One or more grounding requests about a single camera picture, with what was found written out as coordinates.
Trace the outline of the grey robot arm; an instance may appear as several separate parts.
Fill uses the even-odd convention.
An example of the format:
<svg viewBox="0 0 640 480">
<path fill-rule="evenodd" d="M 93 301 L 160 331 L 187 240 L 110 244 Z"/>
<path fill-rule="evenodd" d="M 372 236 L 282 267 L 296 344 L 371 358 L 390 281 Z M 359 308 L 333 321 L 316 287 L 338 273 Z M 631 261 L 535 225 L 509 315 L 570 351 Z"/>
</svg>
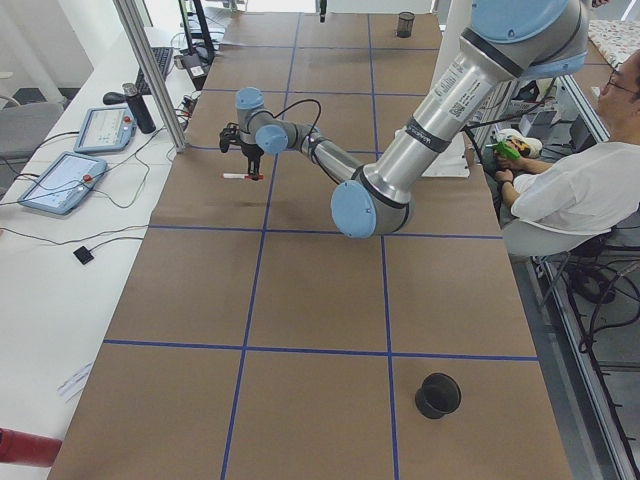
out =
<svg viewBox="0 0 640 480">
<path fill-rule="evenodd" d="M 578 71 L 587 40 L 581 1 L 474 1 L 458 54 L 376 162 L 360 163 L 310 125 L 277 119 L 253 87 L 236 94 L 240 139 L 270 155 L 298 150 L 336 180 L 331 216 L 344 235 L 393 233 L 411 218 L 414 183 L 496 86 Z"/>
</svg>

